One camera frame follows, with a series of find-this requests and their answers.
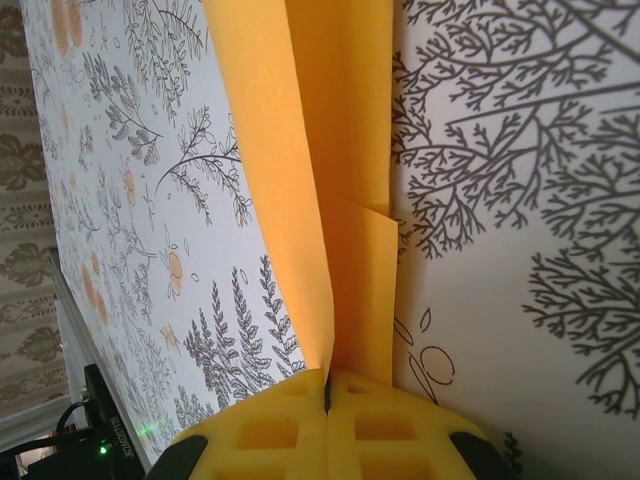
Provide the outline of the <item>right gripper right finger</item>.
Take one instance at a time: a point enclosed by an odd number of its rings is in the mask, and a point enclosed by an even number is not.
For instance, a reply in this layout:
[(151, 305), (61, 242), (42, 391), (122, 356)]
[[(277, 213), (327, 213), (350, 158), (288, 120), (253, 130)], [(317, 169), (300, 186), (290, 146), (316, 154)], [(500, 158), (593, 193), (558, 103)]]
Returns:
[(471, 421), (429, 400), (335, 370), (325, 388), (330, 479), (515, 479)]

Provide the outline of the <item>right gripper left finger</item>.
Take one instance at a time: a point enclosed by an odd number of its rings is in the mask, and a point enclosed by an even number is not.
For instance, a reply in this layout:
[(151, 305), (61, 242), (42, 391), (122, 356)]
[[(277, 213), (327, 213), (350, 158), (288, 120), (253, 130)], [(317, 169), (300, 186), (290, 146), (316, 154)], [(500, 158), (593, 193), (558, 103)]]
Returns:
[(326, 479), (325, 374), (306, 370), (181, 432), (151, 479)]

